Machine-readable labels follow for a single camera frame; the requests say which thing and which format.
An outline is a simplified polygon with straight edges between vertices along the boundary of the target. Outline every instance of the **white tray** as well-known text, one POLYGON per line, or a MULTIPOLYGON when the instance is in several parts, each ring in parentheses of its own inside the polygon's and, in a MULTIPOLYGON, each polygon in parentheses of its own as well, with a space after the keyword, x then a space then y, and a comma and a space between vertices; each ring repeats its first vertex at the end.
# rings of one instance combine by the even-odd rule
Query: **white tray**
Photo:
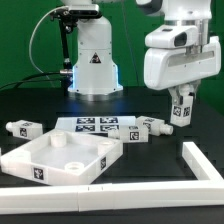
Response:
POLYGON ((3 155, 2 172, 48 185, 90 184, 123 154, 120 140, 52 130, 3 155))

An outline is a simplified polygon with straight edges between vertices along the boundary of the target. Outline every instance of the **black cable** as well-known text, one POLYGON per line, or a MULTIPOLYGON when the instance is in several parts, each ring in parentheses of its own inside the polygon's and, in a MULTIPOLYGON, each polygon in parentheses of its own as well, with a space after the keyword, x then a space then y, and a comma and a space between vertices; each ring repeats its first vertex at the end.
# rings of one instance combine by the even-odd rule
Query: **black cable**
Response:
POLYGON ((33 83, 33 82, 51 82, 51 81, 62 81, 62 79, 46 79, 46 80, 27 80, 27 81, 18 81, 18 82, 11 82, 4 86, 0 87, 0 90, 6 88, 7 86, 16 85, 18 83, 24 84, 24 83, 33 83))
POLYGON ((39 73, 39 74, 34 74, 34 75, 27 76, 24 79, 22 79, 20 82, 18 82, 13 87, 13 89, 17 89, 20 85, 22 85, 23 83, 21 83, 21 82, 23 82, 23 81, 27 81, 27 80, 34 79, 34 78, 39 78, 39 77, 44 77, 44 76, 49 76, 49 75, 60 75, 60 72, 44 72, 44 73, 39 73))
POLYGON ((134 70, 135 70, 137 85, 139 86, 139 75, 138 75, 136 60, 135 60, 135 57, 134 57, 134 52, 133 52, 133 49, 132 49, 131 38, 130 38, 129 32, 128 32, 127 16, 126 16, 124 0, 121 1, 121 8, 122 8, 122 13, 123 13, 125 35, 126 35, 130 55, 131 55, 132 64, 133 64, 133 67, 134 67, 134 70))

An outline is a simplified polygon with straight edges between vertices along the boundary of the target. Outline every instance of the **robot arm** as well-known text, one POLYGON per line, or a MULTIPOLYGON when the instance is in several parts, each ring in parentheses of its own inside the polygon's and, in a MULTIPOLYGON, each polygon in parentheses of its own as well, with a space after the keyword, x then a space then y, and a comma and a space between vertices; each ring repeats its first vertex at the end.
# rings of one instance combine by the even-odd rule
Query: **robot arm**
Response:
POLYGON ((171 123, 190 123, 193 96, 202 78, 219 73, 221 47, 209 39, 211 0, 136 0, 146 15, 165 15, 165 23, 145 39, 144 81, 172 96, 171 123))

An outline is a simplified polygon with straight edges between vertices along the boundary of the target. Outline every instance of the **white plastic container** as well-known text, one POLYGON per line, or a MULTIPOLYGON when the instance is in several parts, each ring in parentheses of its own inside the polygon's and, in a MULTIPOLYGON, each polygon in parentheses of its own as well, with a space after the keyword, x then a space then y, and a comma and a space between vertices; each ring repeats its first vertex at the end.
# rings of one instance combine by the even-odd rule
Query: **white plastic container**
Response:
POLYGON ((43 134, 42 124, 30 121, 20 120, 17 122, 8 122, 6 130, 12 132, 14 137, 35 139, 43 134))
POLYGON ((122 154, 120 140, 54 129, 1 156, 1 168, 47 185, 85 185, 122 154))
POLYGON ((172 135, 173 126, 165 124, 164 120, 151 118, 151 117, 138 117, 136 119, 136 125, 145 126, 148 128, 148 133, 150 135, 160 136, 164 135, 172 135))
POLYGON ((144 126, 120 126, 119 130, 108 131, 108 137, 124 143, 148 142, 148 129, 144 126))

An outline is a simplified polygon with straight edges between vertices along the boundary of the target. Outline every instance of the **white bar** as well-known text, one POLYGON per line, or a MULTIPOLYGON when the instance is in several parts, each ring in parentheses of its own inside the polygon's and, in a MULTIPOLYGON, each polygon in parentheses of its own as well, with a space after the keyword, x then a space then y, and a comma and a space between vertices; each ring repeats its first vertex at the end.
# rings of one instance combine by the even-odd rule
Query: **white bar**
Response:
POLYGON ((224 180, 212 164, 194 143, 184 143, 183 156, 199 180, 3 188, 0 214, 224 205, 224 180))
POLYGON ((223 180, 194 142, 184 142, 182 156, 198 180, 223 180))
POLYGON ((78 211, 78 187, 0 189, 0 214, 78 211))

